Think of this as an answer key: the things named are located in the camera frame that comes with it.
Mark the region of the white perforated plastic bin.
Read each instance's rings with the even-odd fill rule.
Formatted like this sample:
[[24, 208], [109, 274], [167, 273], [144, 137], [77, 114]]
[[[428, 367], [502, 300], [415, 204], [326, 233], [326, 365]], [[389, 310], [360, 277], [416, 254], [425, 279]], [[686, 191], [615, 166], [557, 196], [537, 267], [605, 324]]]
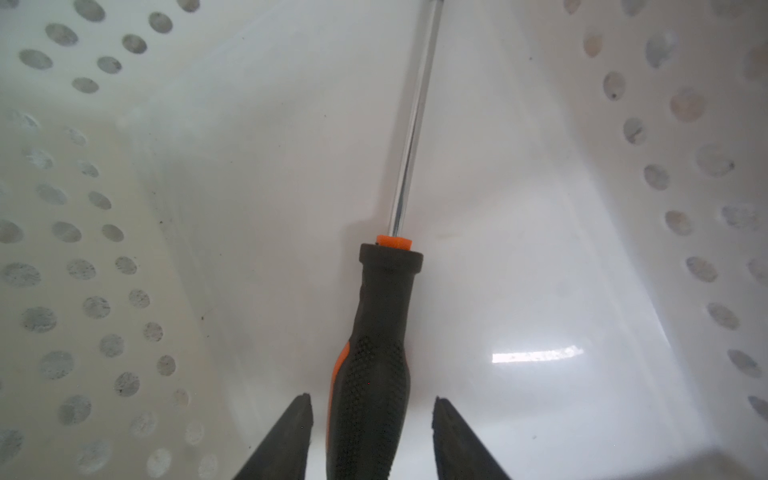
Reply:
[[[394, 479], [767, 475], [767, 5], [444, 1]], [[431, 1], [1, 5], [1, 475], [230, 479], [329, 386]]]

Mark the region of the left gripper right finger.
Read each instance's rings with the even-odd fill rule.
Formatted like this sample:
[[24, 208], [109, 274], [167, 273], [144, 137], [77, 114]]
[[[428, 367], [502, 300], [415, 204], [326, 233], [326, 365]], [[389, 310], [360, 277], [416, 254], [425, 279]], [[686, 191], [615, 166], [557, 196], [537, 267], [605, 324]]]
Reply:
[[435, 400], [432, 430], [439, 479], [510, 480], [447, 398]]

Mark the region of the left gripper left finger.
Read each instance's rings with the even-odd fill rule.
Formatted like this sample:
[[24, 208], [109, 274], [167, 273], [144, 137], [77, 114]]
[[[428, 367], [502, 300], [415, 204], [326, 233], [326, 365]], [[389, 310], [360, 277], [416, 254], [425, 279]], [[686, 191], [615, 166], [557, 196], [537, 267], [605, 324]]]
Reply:
[[311, 396], [296, 396], [234, 480], [304, 480], [313, 424]]

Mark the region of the black orange screwdriver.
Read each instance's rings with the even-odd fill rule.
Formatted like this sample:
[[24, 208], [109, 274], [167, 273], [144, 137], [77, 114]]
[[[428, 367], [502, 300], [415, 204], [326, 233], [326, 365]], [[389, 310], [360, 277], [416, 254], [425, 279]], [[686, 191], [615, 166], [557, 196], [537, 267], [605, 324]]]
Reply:
[[331, 378], [326, 434], [329, 479], [389, 477], [410, 395], [405, 334], [423, 255], [403, 237], [444, 4], [431, 1], [387, 230], [360, 248], [362, 278], [351, 335]]

